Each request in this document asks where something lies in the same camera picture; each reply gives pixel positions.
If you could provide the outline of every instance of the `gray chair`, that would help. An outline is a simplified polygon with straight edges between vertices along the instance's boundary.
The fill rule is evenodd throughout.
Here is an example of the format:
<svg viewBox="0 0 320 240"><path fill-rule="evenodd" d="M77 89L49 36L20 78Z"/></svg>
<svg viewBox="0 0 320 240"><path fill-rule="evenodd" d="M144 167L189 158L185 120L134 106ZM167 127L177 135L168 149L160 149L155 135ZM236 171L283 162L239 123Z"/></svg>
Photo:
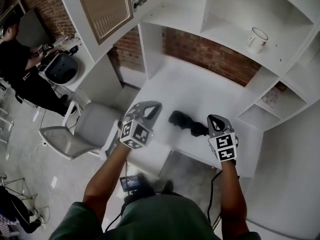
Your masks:
<svg viewBox="0 0 320 240"><path fill-rule="evenodd" d="M67 128L67 121L72 109L77 106L79 118L72 133ZM94 102L84 110L72 101L62 122L62 126L51 126L39 129L42 139L58 154L73 160L89 152L105 160L106 151L118 135L118 122L121 113L112 108Z"/></svg>

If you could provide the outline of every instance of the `white mug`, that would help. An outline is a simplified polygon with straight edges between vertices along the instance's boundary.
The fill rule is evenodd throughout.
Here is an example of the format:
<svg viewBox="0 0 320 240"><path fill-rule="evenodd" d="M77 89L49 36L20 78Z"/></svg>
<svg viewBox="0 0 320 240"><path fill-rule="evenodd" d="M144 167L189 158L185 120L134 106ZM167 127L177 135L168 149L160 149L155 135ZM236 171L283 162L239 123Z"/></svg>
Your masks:
<svg viewBox="0 0 320 240"><path fill-rule="evenodd" d="M266 33L259 28L253 27L252 31L252 36L248 39L248 47L251 52L257 54L265 46L269 38Z"/></svg>

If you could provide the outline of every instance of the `man in black shirt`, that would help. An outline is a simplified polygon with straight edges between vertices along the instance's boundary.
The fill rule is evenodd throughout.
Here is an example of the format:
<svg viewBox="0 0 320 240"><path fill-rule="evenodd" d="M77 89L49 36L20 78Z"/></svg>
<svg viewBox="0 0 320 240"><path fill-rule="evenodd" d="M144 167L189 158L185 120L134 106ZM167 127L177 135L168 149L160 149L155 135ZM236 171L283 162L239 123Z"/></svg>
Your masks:
<svg viewBox="0 0 320 240"><path fill-rule="evenodd" d="M39 76L36 65L45 57L42 52L32 57L38 48L30 48L17 41L19 19L10 16L3 25L3 42L0 44L0 76L23 99L64 116L68 108L57 97L51 85Z"/></svg>

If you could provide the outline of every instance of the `hand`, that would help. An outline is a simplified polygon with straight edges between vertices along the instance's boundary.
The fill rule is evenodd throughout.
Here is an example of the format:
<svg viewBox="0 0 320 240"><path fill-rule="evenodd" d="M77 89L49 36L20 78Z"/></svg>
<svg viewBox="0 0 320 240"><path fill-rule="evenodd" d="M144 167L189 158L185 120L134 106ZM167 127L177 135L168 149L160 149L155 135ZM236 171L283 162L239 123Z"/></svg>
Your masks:
<svg viewBox="0 0 320 240"><path fill-rule="evenodd" d="M39 59L40 61L42 61L45 57L45 53L44 52L41 52L40 55L39 55Z"/></svg>

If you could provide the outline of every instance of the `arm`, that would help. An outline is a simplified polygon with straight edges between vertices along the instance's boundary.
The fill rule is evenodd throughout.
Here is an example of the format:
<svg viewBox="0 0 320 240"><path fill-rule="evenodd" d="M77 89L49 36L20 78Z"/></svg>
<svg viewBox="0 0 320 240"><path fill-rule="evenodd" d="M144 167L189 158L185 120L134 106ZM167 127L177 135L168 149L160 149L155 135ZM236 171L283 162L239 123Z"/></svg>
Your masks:
<svg viewBox="0 0 320 240"><path fill-rule="evenodd" d="M93 210L100 224L129 152L129 147L119 143L85 188L82 202Z"/></svg>
<svg viewBox="0 0 320 240"><path fill-rule="evenodd" d="M29 53L30 53L31 55L33 55L35 52L38 51L38 49L39 49L39 47L30 48L30 49L29 49Z"/></svg>
<svg viewBox="0 0 320 240"><path fill-rule="evenodd" d="M42 52L42 53L39 55L39 57L29 58L24 70L29 70L29 69L31 69L33 66L37 65L38 63L40 63L40 62L43 60L44 57L45 57L45 55L44 55L44 53Z"/></svg>
<svg viewBox="0 0 320 240"><path fill-rule="evenodd" d="M232 161L221 163L221 223L224 240L234 240L249 232L246 218L247 205L241 191L236 166Z"/></svg>

